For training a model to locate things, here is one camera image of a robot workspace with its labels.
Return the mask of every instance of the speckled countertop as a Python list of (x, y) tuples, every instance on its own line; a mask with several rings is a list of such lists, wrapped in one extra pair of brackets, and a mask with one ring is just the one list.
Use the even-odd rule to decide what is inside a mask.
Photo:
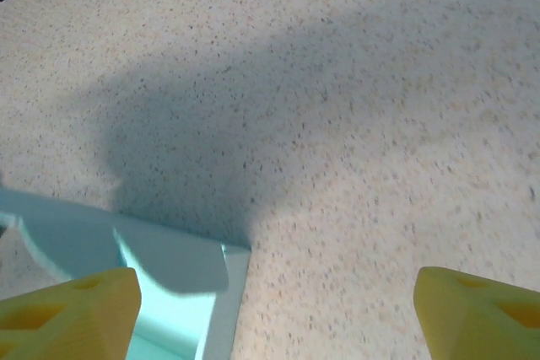
[[(234, 359), (427, 359), (421, 266), (540, 289), (540, 0), (7, 0), (0, 25), (2, 182), (251, 243)], [(0, 292), (47, 282), (8, 238)]]

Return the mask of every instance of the light blue plastic tray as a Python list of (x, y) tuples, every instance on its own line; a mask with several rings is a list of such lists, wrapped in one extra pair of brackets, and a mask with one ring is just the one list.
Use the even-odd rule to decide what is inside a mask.
[(0, 225), (61, 280), (133, 267), (143, 294), (127, 360), (230, 357), (250, 251), (45, 197), (0, 188)]

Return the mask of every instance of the light blue object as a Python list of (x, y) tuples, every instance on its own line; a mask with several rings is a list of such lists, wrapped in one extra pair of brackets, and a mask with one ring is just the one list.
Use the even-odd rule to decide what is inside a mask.
[(228, 359), (250, 251), (92, 207), (0, 188), (0, 225), (62, 280), (133, 267), (143, 294), (127, 360)]

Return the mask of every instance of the yellow plastic piece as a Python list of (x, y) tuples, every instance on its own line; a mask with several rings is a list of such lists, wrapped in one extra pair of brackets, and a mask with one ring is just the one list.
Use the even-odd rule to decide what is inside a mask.
[(130, 268), (0, 301), (0, 359), (124, 360), (140, 305)]
[(414, 307), (433, 360), (540, 359), (540, 293), (424, 267)]

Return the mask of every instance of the granite surface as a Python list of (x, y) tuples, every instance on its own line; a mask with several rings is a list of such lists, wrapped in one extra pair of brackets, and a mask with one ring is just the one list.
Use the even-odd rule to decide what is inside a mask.
[[(4, 185), (249, 243), (234, 359), (428, 359), (421, 266), (540, 289), (540, 0), (7, 0), (0, 24)], [(2, 295), (50, 282), (17, 243)]]

